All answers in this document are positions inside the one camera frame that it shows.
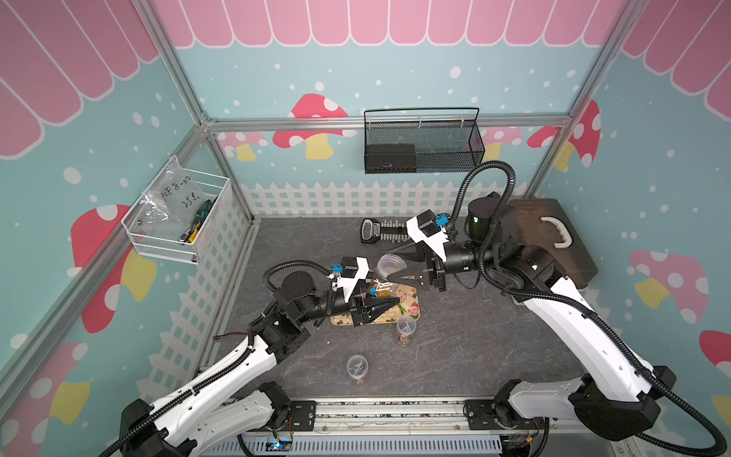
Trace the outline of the clear plastic jar lid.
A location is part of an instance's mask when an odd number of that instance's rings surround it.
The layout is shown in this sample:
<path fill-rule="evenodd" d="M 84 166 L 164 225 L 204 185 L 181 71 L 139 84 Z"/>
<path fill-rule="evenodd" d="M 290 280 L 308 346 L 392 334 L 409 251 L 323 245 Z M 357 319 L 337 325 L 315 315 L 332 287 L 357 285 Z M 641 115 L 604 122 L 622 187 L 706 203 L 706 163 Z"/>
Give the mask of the clear plastic jar lid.
<path fill-rule="evenodd" d="M 402 257 L 396 254 L 386 253 L 380 257 L 376 271 L 381 278 L 388 279 L 388 276 L 400 272 L 405 268 L 407 268 L 407 262 Z"/>

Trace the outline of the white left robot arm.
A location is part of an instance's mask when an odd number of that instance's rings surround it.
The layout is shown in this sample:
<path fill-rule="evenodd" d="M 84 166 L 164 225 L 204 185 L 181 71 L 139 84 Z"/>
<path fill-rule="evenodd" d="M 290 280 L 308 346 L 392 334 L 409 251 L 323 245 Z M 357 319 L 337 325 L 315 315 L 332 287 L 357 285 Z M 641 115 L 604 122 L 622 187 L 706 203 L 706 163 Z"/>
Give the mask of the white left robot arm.
<path fill-rule="evenodd" d="M 310 337 L 308 322 L 347 314 L 358 327 L 399 305 L 397 296 L 379 296 L 372 281 L 363 257 L 345 257 L 330 268 L 310 260 L 269 268 L 263 282 L 272 301 L 249 323 L 245 339 L 181 388 L 127 405 L 119 436 L 104 455 L 199 456 L 236 434 L 278 430 L 291 408 L 280 386 L 262 384 L 238 401 L 232 395 L 301 348 Z"/>

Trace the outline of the clear plastic candy jar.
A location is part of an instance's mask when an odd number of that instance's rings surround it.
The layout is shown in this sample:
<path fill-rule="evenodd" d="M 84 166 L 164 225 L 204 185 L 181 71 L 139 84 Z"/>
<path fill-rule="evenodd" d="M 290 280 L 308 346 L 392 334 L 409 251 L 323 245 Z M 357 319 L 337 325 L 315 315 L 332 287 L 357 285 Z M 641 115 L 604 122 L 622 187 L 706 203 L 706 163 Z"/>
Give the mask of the clear plastic candy jar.
<path fill-rule="evenodd" d="M 396 294 L 397 285 L 382 278 L 374 278 L 367 283 L 367 294 L 374 297 L 392 297 Z"/>

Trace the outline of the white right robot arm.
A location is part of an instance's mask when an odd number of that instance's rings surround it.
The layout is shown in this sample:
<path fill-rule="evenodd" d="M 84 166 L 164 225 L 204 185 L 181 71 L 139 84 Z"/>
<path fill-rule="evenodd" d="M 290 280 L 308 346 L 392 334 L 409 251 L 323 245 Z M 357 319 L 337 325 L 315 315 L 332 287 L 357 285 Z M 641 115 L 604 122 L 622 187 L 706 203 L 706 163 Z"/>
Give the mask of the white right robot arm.
<path fill-rule="evenodd" d="M 451 252 L 464 197 L 471 181 L 483 171 L 498 169 L 506 176 L 506 188 L 487 221 L 487 233 L 472 253 Z M 723 433 L 698 409 L 672 390 L 675 377 L 667 367 L 654 367 L 643 360 L 586 303 L 565 269 L 549 251 L 537 246 L 511 248 L 497 238 L 504 228 L 502 217 L 516 184 L 508 163 L 487 161 L 468 172 L 451 214 L 437 215 L 430 209 L 405 223 L 409 242 L 423 261 L 405 275 L 417 282 L 444 289 L 440 274 L 452 274 L 453 265 L 479 276 L 538 315 L 565 343 L 586 373 L 564 383 L 508 381 L 495 396 L 495 413 L 509 423 L 517 418 L 537 417 L 578 421 L 612 442 L 637 437 L 653 446 L 686 456 L 722 456 L 728 445 Z M 712 437 L 708 447 L 687 447 L 649 435 L 660 415 L 659 399 L 666 398 L 690 416 Z"/>

